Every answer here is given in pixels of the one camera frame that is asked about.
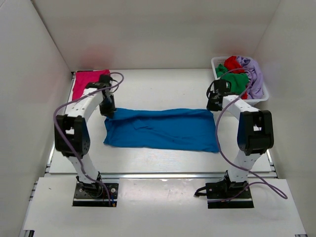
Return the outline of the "blue t shirt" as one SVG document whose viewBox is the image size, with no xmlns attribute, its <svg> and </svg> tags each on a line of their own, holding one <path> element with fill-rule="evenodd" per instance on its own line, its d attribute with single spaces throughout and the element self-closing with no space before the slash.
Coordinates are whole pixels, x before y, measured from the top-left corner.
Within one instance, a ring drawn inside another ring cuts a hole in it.
<svg viewBox="0 0 316 237">
<path fill-rule="evenodd" d="M 217 153 L 213 113 L 206 109 L 163 111 L 118 108 L 105 119 L 105 145 Z"/>
</svg>

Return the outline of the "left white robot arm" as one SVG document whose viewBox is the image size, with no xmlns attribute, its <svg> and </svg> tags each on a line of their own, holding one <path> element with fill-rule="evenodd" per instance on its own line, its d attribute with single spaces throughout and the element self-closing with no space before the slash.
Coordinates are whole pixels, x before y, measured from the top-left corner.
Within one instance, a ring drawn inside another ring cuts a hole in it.
<svg viewBox="0 0 316 237">
<path fill-rule="evenodd" d="M 87 121 L 93 111 L 112 118 L 116 111 L 112 88 L 115 80 L 110 74 L 101 74 L 97 82 L 89 82 L 80 98 L 66 104 L 71 108 L 67 114 L 54 114 L 55 149 L 67 157 L 77 172 L 77 181 L 82 190 L 92 198 L 108 192 L 100 172 L 94 167 L 89 156 L 90 137 Z"/>
</svg>

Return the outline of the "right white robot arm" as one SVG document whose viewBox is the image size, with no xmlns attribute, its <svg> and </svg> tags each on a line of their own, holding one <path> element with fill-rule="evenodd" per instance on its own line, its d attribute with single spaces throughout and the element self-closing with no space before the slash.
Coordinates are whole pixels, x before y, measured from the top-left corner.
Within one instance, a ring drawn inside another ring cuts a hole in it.
<svg viewBox="0 0 316 237">
<path fill-rule="evenodd" d="M 230 91 L 231 84 L 216 79 L 207 90 L 207 109 L 229 112 L 238 120 L 238 154 L 224 177 L 208 183 L 206 189 L 215 198 L 232 198 L 246 189 L 248 174 L 257 159 L 274 145 L 272 114 L 261 111 Z"/>
</svg>

